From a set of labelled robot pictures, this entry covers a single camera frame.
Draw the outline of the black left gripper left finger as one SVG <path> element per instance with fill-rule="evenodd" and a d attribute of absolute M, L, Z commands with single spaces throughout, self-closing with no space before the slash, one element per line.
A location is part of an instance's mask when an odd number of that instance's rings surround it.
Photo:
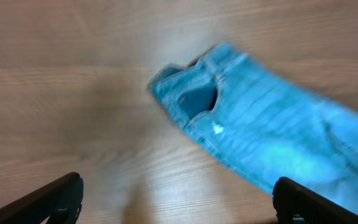
<path fill-rule="evenodd" d="M 83 200 L 83 179 L 70 172 L 0 208 L 0 224 L 75 224 Z"/>

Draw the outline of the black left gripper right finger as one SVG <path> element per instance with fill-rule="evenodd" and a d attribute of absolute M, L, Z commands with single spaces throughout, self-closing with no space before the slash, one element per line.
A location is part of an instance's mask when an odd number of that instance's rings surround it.
<path fill-rule="evenodd" d="M 358 223 L 358 215 L 287 177 L 274 185 L 273 207 L 279 224 Z"/>

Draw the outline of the light blue denim jeans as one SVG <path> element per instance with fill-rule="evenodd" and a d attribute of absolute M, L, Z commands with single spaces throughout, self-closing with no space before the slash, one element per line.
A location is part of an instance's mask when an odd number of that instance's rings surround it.
<path fill-rule="evenodd" d="M 296 86 L 222 43 L 168 65 L 150 90 L 219 162 L 272 193 L 288 177 L 358 215 L 358 112 Z"/>

